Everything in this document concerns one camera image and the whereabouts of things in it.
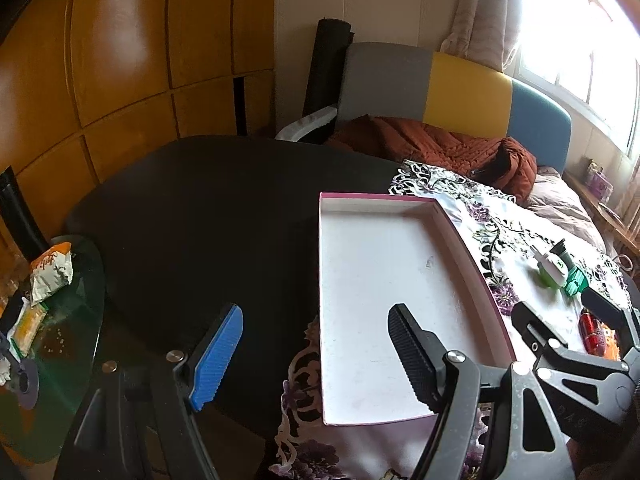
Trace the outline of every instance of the floral tablecloth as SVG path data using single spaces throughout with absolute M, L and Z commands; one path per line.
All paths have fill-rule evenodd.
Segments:
M 565 239 L 565 247 L 587 273 L 590 286 L 620 308 L 630 299 L 618 265 L 591 244 L 514 202 L 514 197 L 450 171 L 406 160 L 388 192 L 436 198 L 469 248 L 498 305 L 519 360 L 534 355 L 511 324 L 515 303 L 525 300 L 564 337 L 584 351 L 578 332 L 579 295 L 566 297 L 544 287 L 530 250 Z M 357 480 L 409 476 L 435 423 L 434 416 L 376 426 L 322 423 L 319 325 L 305 332 L 306 348 L 289 365 L 282 394 L 282 423 L 270 470 L 296 480 Z

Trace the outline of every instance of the silver rivet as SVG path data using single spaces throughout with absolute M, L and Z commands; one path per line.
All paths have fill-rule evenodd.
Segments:
M 522 361 L 513 362 L 511 364 L 511 368 L 513 369 L 514 373 L 517 373 L 518 375 L 527 375 L 530 371 L 530 368 Z
M 536 370 L 538 377 L 543 381 L 548 381 L 551 378 L 551 370 L 549 368 L 538 368 Z
M 170 363 L 179 363 L 184 359 L 184 352 L 182 350 L 170 350 L 166 354 L 166 360 Z
M 452 363 L 461 363 L 466 359 L 466 357 L 462 352 L 452 350 L 450 352 L 447 352 L 447 359 Z
M 116 361 L 105 361 L 102 363 L 102 373 L 113 374 L 118 369 L 118 363 Z

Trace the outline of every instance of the brown jacket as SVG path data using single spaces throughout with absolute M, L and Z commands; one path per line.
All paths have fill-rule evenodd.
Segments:
M 536 158 L 511 137 L 470 137 L 411 119 L 362 116 L 326 144 L 396 162 L 408 158 L 440 166 L 515 195 L 518 203 L 536 181 Z

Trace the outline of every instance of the black table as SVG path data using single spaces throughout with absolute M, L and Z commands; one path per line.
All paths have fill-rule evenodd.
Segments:
M 266 438 L 318 312 L 318 195 L 386 193 L 399 165 L 313 144 L 189 137 L 87 195 L 66 230 L 97 245 L 107 295 L 158 354 L 187 352 L 227 301 L 244 335 L 216 405 Z

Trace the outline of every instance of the red bottle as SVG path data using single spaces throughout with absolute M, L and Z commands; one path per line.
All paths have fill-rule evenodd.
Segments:
M 578 328 L 587 354 L 603 357 L 607 342 L 600 321 L 584 308 L 580 313 Z

